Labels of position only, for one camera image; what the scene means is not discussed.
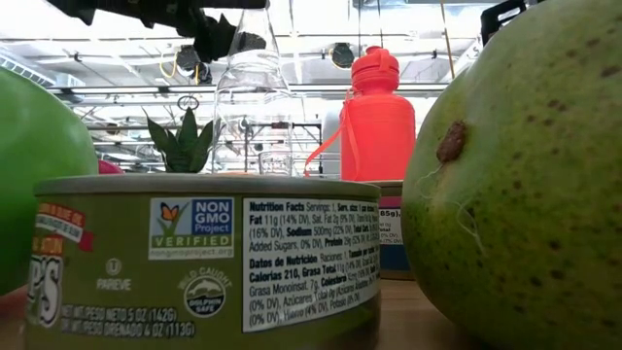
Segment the non gmo project verified logo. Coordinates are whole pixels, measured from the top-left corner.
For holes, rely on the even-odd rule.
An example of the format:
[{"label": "non gmo project verified logo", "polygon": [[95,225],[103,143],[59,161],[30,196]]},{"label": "non gmo project verified logo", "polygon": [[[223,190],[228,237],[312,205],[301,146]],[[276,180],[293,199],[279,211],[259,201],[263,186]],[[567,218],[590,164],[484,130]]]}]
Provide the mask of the non gmo project verified logo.
[{"label": "non gmo project verified logo", "polygon": [[233,258],[233,198],[153,198],[149,260]]}]

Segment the green can label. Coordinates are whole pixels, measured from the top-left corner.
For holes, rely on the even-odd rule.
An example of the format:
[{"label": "green can label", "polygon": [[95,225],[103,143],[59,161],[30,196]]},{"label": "green can label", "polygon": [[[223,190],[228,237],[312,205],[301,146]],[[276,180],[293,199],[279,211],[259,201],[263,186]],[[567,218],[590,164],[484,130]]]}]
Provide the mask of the green can label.
[{"label": "green can label", "polygon": [[376,202],[148,194],[40,199],[27,350],[50,343],[90,350],[373,344]]}]

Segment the blue can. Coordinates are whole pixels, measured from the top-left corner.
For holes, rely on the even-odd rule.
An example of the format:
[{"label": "blue can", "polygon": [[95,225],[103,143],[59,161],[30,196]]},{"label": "blue can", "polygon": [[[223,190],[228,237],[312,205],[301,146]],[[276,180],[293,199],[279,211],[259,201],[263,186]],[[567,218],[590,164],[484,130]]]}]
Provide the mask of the blue can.
[{"label": "blue can", "polygon": [[374,182],[382,189],[380,198],[380,278],[413,280],[401,239],[402,181]]}]

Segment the can lid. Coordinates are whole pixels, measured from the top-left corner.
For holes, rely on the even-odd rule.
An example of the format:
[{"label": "can lid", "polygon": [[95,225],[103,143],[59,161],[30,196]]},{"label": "can lid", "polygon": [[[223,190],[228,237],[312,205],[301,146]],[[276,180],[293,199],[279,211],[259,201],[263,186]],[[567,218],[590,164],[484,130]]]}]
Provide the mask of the can lid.
[{"label": "can lid", "polygon": [[366,184],[377,186],[381,189],[386,188],[401,188],[403,180],[388,180],[388,181],[367,181]]},{"label": "can lid", "polygon": [[271,176],[125,174],[48,180],[35,195],[104,193],[222,193],[348,195],[377,199],[380,189],[364,183]]}]

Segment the nutrition facts label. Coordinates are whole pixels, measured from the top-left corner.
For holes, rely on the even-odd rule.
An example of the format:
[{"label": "nutrition facts label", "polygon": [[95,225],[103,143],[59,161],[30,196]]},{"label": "nutrition facts label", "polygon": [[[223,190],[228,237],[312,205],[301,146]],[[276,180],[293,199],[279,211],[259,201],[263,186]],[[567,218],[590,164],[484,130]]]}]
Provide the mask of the nutrition facts label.
[{"label": "nutrition facts label", "polygon": [[379,290],[376,203],[246,198],[244,333],[353,308]]},{"label": "nutrition facts label", "polygon": [[380,244],[404,244],[401,239],[401,210],[380,209]]}]

